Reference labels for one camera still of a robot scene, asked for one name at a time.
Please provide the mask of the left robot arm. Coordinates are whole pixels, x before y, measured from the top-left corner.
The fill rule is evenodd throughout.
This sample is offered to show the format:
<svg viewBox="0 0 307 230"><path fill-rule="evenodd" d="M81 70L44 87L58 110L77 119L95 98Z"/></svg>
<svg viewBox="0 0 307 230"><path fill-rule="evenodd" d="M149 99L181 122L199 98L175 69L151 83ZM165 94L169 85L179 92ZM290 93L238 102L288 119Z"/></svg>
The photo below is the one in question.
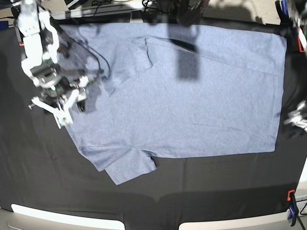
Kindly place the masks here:
<svg viewBox="0 0 307 230"><path fill-rule="evenodd" d="M283 0L283 5L283 12L284 14L285 12L288 13L289 24L298 39L299 52L307 56L307 1ZM284 121L284 124L307 132L307 93L302 96L296 108L288 113L288 118Z"/></svg>

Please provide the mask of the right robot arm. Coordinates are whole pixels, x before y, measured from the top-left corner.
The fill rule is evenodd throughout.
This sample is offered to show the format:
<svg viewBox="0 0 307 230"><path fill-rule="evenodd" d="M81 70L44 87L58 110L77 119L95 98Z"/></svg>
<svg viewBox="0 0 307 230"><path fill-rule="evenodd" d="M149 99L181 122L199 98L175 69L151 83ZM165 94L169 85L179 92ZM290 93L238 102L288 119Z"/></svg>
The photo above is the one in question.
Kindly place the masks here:
<svg viewBox="0 0 307 230"><path fill-rule="evenodd" d="M74 104L80 112L85 112L86 87L99 77L101 68L93 76L83 69L67 70L59 64L58 53L68 58L71 46L78 45L100 64L98 57L71 38L39 1L12 0L10 3L16 35L24 47L22 70L41 91L28 107L40 107L57 117L68 114Z"/></svg>

